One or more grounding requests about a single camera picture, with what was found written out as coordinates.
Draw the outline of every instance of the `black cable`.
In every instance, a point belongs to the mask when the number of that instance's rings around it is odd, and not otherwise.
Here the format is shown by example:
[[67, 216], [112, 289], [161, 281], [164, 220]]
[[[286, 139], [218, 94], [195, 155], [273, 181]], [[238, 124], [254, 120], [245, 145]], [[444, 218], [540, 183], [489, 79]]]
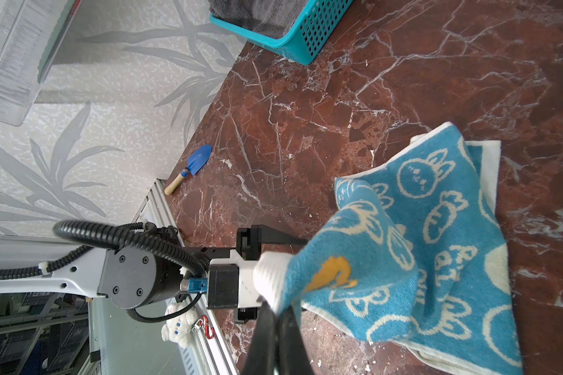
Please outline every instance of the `black cable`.
[[119, 228], [127, 228], [129, 230], [144, 229], [144, 223], [142, 221], [132, 222], [132, 223], [130, 222], [128, 224], [120, 225]]
[[[192, 256], [200, 262], [200, 264], [204, 267], [205, 271], [208, 272], [208, 268], [210, 267], [210, 258], [204, 254], [200, 250], [196, 250], [192, 253]], [[184, 274], [184, 278], [191, 278], [194, 277], [194, 274], [191, 271], [186, 271]]]
[[52, 231], [59, 237], [94, 247], [119, 250], [124, 246], [134, 246], [186, 267], [195, 277], [204, 277], [206, 274], [200, 261], [185, 252], [181, 246], [150, 234], [135, 233], [124, 227], [80, 220], [57, 222]]
[[137, 320], [138, 322], [160, 323], [160, 322], [164, 322], [165, 320], [168, 320], [168, 319], [176, 318], [176, 317], [180, 316], [181, 314], [187, 313], [188, 311], [190, 311], [190, 309], [192, 307], [194, 307], [195, 304], [198, 303], [198, 300], [200, 299], [201, 296], [202, 296], [202, 293], [196, 294], [196, 297], [194, 297], [192, 302], [190, 302], [186, 307], [184, 307], [180, 311], [172, 312], [171, 314], [168, 314], [168, 315], [165, 315], [165, 316], [159, 316], [159, 317], [156, 317], [156, 318], [150, 318], [150, 317], [148, 318], [146, 316], [141, 316], [137, 311], [135, 311], [135, 308], [130, 308], [126, 311], [127, 311], [127, 315], [129, 315], [129, 317], [131, 319]]
[[[90, 251], [90, 249], [92, 249], [91, 246], [82, 245], [73, 251], [69, 251], [68, 254], [65, 255], [64, 257], [53, 260], [52, 262], [48, 262], [48, 268], [46, 269], [47, 272], [51, 273], [53, 271], [56, 271], [57, 269], [61, 269], [71, 264], [74, 260], [78, 259], [83, 254]], [[34, 276], [40, 276], [41, 274], [42, 271], [38, 268], [38, 266], [26, 267], [26, 268], [0, 269], [0, 280], [13, 280], [16, 278], [34, 277]]]

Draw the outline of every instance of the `blue towel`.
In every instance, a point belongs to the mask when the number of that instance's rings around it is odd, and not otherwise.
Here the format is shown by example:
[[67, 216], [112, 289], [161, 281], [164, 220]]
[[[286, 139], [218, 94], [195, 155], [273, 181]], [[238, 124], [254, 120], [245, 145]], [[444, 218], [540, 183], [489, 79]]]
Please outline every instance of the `blue towel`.
[[336, 179], [338, 213], [297, 255], [263, 254], [255, 285], [278, 312], [301, 304], [436, 368], [521, 374], [494, 160], [445, 123], [383, 166]]

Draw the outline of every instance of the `leaf pattern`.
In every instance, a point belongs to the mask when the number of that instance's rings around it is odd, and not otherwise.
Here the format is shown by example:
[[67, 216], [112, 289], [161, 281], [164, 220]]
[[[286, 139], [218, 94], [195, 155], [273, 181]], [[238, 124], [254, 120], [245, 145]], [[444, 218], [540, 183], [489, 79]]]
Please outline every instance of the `leaf pattern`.
[[139, 32], [109, 31], [91, 37], [80, 38], [78, 41], [88, 43], [126, 43], [138, 44], [145, 41], [169, 37], [186, 37], [190, 54], [181, 53], [162, 47], [125, 46], [123, 51], [152, 56], [172, 62], [180, 68], [195, 71], [200, 75], [190, 77], [180, 84], [175, 90], [155, 104], [155, 107], [164, 106], [177, 101], [175, 112], [171, 119], [171, 127], [175, 124], [181, 109], [189, 105], [190, 114], [184, 121], [184, 137], [189, 139], [191, 133], [200, 124], [201, 113], [207, 108], [215, 97], [215, 91], [223, 83], [227, 74], [215, 71], [207, 62], [199, 44], [203, 44], [217, 51], [220, 58], [216, 63], [224, 68], [231, 68], [235, 58], [225, 43], [216, 40], [210, 34], [233, 35], [232, 32], [217, 27], [210, 22], [195, 25], [188, 19], [179, 0], [173, 0], [173, 6], [180, 17], [180, 27], [158, 28]]
[[[71, 188], [106, 187], [105, 184], [94, 181], [79, 181], [63, 186], [67, 174], [77, 164], [87, 158], [110, 151], [124, 152], [113, 146], [94, 146], [69, 157], [75, 143], [81, 138], [90, 109], [90, 103], [86, 103], [65, 130], [62, 131], [54, 144], [50, 164], [46, 161], [42, 149], [37, 142], [29, 139], [30, 152], [41, 175], [0, 147], [0, 167], [31, 192], [25, 198], [26, 202], [22, 202], [0, 191], [0, 206], [27, 211], [25, 214], [0, 211], [0, 222], [58, 221], [67, 218], [84, 218], [83, 214], [75, 206], [106, 217], [104, 211], [90, 199], [78, 192], [69, 191]], [[37, 203], [39, 201], [48, 203], [53, 206], [53, 209], [44, 208], [45, 205], [42, 205], [42, 207], [38, 206]], [[12, 230], [2, 226], [0, 226], [0, 232], [6, 235], [16, 235]]]

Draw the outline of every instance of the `metal shelf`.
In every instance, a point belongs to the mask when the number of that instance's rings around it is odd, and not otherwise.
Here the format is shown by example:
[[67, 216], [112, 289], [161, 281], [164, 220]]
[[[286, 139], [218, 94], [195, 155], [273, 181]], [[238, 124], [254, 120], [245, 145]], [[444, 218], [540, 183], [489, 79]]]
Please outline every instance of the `metal shelf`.
[[[12, 314], [9, 316], [0, 317], [0, 335], [12, 334], [28, 330], [33, 331], [33, 334], [31, 334], [30, 337], [23, 339], [17, 337], [15, 339], [12, 339], [12, 342], [5, 342], [5, 345], [8, 345], [26, 341], [23, 354], [22, 356], [20, 356], [17, 366], [11, 373], [11, 375], [18, 375], [22, 371], [23, 366], [29, 359], [31, 352], [33, 351], [37, 341], [40, 339], [40, 336], [44, 332], [45, 328], [61, 325], [64, 323], [73, 323], [72, 326], [65, 327], [69, 329], [68, 333], [65, 336], [65, 340], [68, 341], [69, 344], [64, 345], [63, 348], [68, 349], [68, 351], [67, 353], [63, 352], [65, 357], [64, 360], [61, 360], [58, 365], [52, 366], [51, 370], [52, 372], [56, 371], [56, 373], [62, 374], [70, 373], [70, 371], [68, 370], [70, 370], [75, 357], [81, 350], [83, 344], [88, 339], [88, 313], [84, 305], [74, 306], [67, 304], [66, 302], [61, 300], [62, 297], [65, 296], [64, 293], [51, 293], [49, 296], [47, 296], [47, 298], [36, 298], [36, 300], [33, 301], [34, 297], [42, 297], [37, 294], [38, 293], [27, 293], [23, 295], [22, 300], [26, 300], [26, 302], [31, 306], [38, 306], [33, 305], [33, 303], [40, 303], [40, 305], [43, 303], [43, 307], [41, 307], [41, 311], [39, 313]], [[1, 347], [1, 349], [3, 350], [3, 352], [7, 351], [7, 347], [5, 347], [4, 345]]]

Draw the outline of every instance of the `teal plastic basket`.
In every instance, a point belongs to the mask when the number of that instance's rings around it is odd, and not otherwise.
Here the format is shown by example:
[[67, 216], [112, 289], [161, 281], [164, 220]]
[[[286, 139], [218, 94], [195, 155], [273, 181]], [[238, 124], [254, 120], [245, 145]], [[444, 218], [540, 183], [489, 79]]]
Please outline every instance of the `teal plastic basket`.
[[353, 0], [309, 0], [290, 31], [280, 39], [222, 21], [210, 15], [210, 21], [256, 44], [297, 63], [308, 65], [330, 37]]

